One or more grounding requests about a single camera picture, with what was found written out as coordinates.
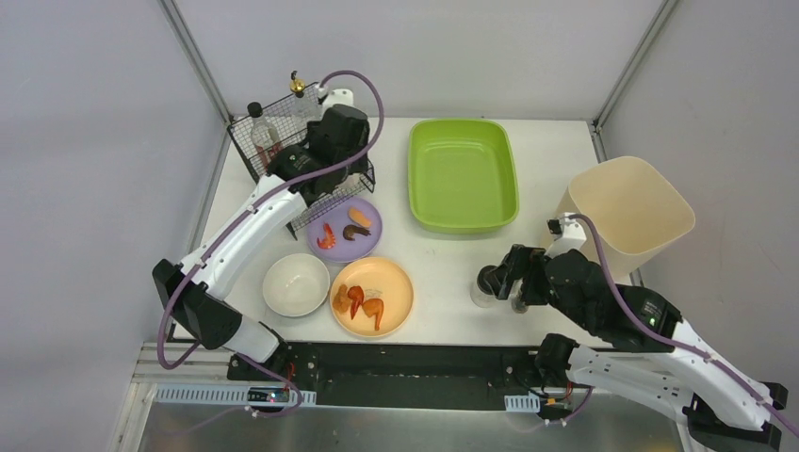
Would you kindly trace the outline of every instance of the purple plate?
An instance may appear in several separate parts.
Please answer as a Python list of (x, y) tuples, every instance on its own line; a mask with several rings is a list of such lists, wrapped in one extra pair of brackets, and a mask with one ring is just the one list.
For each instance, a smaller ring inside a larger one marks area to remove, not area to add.
[[(367, 218), (372, 221), (368, 236), (356, 234), (355, 240), (345, 240), (342, 235), (344, 227), (350, 224), (358, 224), (350, 219), (350, 207), (360, 210)], [(317, 238), (324, 239), (324, 223), (330, 225), (335, 235), (335, 246), (329, 250), (323, 250), (317, 245)], [(377, 209), (370, 202), (363, 198), (351, 198), (321, 218), (315, 219), (309, 224), (307, 229), (308, 247), (315, 255), (331, 262), (347, 263), (369, 255), (380, 241), (383, 234), (383, 220)]]

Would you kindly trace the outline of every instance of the orange plate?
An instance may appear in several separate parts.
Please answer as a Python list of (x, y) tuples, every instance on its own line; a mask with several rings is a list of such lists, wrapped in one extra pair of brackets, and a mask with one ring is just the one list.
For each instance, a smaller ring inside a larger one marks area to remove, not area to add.
[[(333, 308), (333, 298), (341, 284), (345, 284), (348, 290), (354, 285), (360, 285), (367, 294), (364, 300), (383, 300), (383, 319), (379, 331), (374, 329), (375, 317), (367, 317), (363, 308), (359, 308), (352, 319), (349, 310), (339, 314)], [(363, 337), (381, 337), (405, 323), (414, 305), (414, 287), (405, 270), (394, 262), (383, 257), (367, 257), (341, 270), (333, 281), (329, 304), (333, 316), (346, 330)]]

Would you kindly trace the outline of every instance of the toy food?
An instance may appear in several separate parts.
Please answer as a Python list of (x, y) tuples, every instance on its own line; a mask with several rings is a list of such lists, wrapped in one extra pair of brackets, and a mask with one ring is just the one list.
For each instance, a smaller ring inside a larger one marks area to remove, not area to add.
[(347, 297), (352, 299), (352, 306), (350, 306), (350, 319), (352, 319), (355, 318), (355, 313), (358, 312), (358, 308), (364, 303), (364, 289), (360, 285), (354, 285), (347, 292)]
[(356, 209), (355, 207), (350, 207), (349, 214), (350, 214), (350, 219), (352, 221), (355, 221), (356, 223), (360, 224), (365, 228), (371, 227), (372, 221), (369, 218), (367, 218), (367, 216), (364, 215), (363, 212)]
[(372, 233), (367, 228), (362, 228), (361, 226), (356, 226), (354, 224), (348, 225), (344, 227), (344, 231), (341, 232), (341, 235), (344, 236), (345, 240), (355, 240), (353, 237), (355, 234), (360, 235), (372, 235)]
[(330, 248), (335, 246), (335, 235), (333, 235), (333, 229), (327, 223), (324, 224), (324, 230), (325, 230), (325, 238), (324, 239), (317, 238), (317, 245), (323, 250), (329, 250)]
[(364, 301), (364, 313), (367, 317), (377, 316), (375, 318), (375, 331), (380, 329), (380, 320), (383, 318), (383, 301), (381, 299), (368, 299)]
[(347, 297), (347, 286), (341, 284), (338, 286), (338, 293), (336, 293), (335, 297), (333, 298), (333, 307), (340, 314), (344, 314), (347, 312), (350, 306), (352, 306), (352, 300), (350, 297)]

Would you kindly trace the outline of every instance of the bottle cap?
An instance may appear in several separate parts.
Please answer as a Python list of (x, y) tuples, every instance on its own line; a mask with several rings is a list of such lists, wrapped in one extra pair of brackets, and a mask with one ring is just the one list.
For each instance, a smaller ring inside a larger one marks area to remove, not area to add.
[(250, 113), (253, 118), (260, 118), (264, 114), (264, 108), (258, 102), (250, 102), (247, 105), (247, 113)]

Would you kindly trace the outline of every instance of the black wire basket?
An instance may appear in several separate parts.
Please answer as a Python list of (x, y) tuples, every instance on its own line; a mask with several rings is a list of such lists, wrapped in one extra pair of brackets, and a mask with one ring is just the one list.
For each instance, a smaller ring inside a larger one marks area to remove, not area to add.
[[(312, 83), (305, 88), (305, 95), (310, 96), (314, 105), (318, 105), (317, 90), (315, 89), (316, 83)], [(263, 107), (263, 116), (269, 119), (272, 125), (277, 129), (280, 140), (272, 150), (269, 152), (258, 152), (255, 145), (250, 140), (250, 132), (253, 129), (253, 118), (246, 116), (236, 121), (233, 121), (227, 127), (227, 133), (233, 140), (236, 146), (238, 155), (244, 161), (244, 166), (252, 176), (253, 180), (258, 182), (261, 176), (267, 175), (267, 165), (274, 158), (278, 152), (285, 149), (286, 146), (298, 144), (305, 139), (305, 129), (300, 128), (296, 124), (296, 113), (292, 112), (292, 104), (294, 103), (294, 94), (289, 94), (283, 99)], [(304, 118), (302, 123), (306, 123), (313, 118)], [(344, 201), (352, 198), (358, 193), (369, 190), (374, 191), (375, 177), (374, 166), (369, 162), (369, 167), (366, 173), (358, 174), (357, 180), (348, 179), (343, 184), (339, 185), (333, 193), (325, 194), (316, 202), (311, 204), (304, 212), (294, 217), (290, 223), (286, 225), (288, 230), (297, 238), (297, 231), (310, 224), (313, 220), (320, 218), (327, 212), (336, 208)]]

